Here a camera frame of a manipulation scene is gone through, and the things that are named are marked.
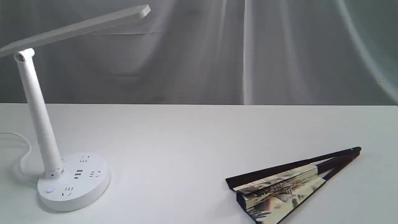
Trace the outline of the white desk lamp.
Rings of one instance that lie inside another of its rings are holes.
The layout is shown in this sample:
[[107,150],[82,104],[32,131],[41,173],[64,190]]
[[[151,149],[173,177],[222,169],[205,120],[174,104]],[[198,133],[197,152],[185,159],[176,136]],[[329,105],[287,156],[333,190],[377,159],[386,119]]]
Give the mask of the white desk lamp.
[[150,11],[148,4],[133,6],[34,35],[1,48],[1,57],[12,55],[18,66],[44,163],[44,173],[38,178],[37,189],[42,203],[49,209],[70,212],[94,203],[107,189],[110,172],[107,161],[97,154],[75,153],[61,157],[34,67],[34,48],[140,20]]

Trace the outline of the painted paper folding fan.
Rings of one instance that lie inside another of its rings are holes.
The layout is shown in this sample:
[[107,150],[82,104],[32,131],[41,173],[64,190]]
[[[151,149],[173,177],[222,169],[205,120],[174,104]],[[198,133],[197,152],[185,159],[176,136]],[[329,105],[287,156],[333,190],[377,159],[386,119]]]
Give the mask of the painted paper folding fan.
[[279,224],[356,159],[361,147],[316,156],[226,179],[256,224]]

